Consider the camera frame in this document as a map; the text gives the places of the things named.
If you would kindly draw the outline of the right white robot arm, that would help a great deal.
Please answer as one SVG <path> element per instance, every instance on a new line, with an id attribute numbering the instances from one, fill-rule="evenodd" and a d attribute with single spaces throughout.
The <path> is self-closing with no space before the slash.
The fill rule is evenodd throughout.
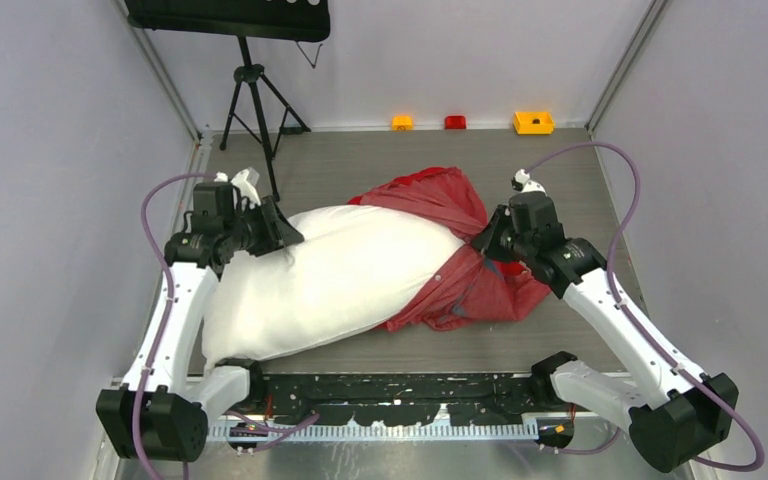
<path id="1" fill-rule="evenodd" d="M 629 299 L 606 259 L 586 239 L 569 238 L 543 192 L 496 207 L 471 242 L 490 260 L 519 262 L 583 317 L 631 375 L 624 383 L 560 351 L 531 367 L 531 397 L 544 410 L 581 406 L 626 432 L 640 456 L 669 473 L 726 440 L 739 391 L 683 355 Z"/>

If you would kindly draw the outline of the white pillow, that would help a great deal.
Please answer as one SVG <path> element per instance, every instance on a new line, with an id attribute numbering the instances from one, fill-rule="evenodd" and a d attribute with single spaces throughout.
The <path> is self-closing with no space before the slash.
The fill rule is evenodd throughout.
<path id="1" fill-rule="evenodd" d="M 204 315 L 206 372 L 226 359 L 266 361 L 366 332 L 399 314 L 465 243 L 431 220 L 360 205 L 290 223 L 302 243 L 237 252 Z"/>

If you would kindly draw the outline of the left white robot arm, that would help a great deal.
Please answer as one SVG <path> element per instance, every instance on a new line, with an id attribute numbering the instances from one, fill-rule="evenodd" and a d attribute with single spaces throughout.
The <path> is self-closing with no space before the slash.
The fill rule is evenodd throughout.
<path id="1" fill-rule="evenodd" d="M 238 252 L 255 257 L 303 242 L 270 196 L 245 173 L 196 184 L 184 227 L 149 244 L 162 284 L 136 358 L 119 386 L 100 391 L 95 411 L 117 455 L 145 469 L 154 460 L 192 463 L 209 427 L 232 406 L 258 412 L 267 398 L 254 361 L 222 359 L 194 386 L 189 362 L 223 270 Z"/>

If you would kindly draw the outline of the red patterned pillowcase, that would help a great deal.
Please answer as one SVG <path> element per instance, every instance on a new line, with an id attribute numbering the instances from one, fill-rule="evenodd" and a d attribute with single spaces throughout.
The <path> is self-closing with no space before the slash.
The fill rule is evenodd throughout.
<path id="1" fill-rule="evenodd" d="M 430 167 L 397 177 L 348 203 L 417 215 L 464 242 L 381 329 L 395 332 L 425 324 L 450 331 L 478 322 L 517 322 L 550 294 L 526 267 L 490 260 L 469 245 L 486 227 L 488 216 L 472 183 L 456 167 Z"/>

